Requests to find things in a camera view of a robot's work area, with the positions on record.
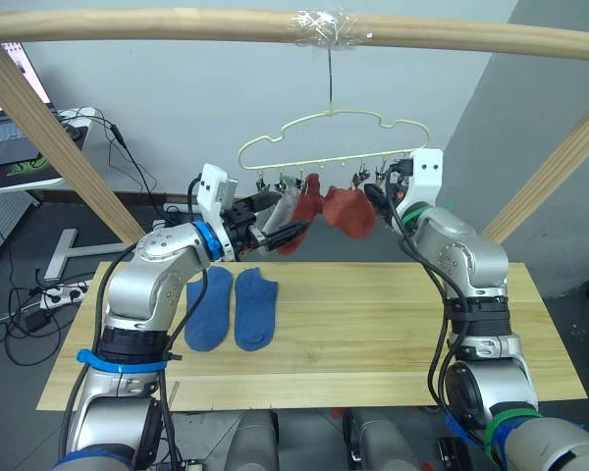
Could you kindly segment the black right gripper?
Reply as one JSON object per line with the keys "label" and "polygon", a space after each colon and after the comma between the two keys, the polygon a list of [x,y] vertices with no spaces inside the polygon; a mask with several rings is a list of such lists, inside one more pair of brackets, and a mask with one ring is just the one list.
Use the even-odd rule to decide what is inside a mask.
{"label": "black right gripper", "polygon": [[371,204],[375,204],[378,215],[385,222],[394,219],[391,204],[394,203],[398,212],[407,212],[414,205],[414,198],[409,191],[409,178],[413,176],[413,160],[400,159],[390,165],[386,173],[389,189],[385,192],[375,183],[366,183],[364,193]]}

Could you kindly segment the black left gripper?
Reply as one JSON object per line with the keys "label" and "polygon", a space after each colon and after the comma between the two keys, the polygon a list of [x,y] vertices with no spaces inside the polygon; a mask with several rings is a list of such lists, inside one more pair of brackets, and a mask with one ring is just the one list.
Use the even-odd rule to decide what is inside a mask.
{"label": "black left gripper", "polygon": [[309,227],[309,221],[288,222],[271,234],[264,234],[256,226],[257,214],[276,205],[282,194],[262,191],[251,195],[247,202],[235,202],[223,212],[223,225],[235,256],[264,247],[274,251],[295,241]]}

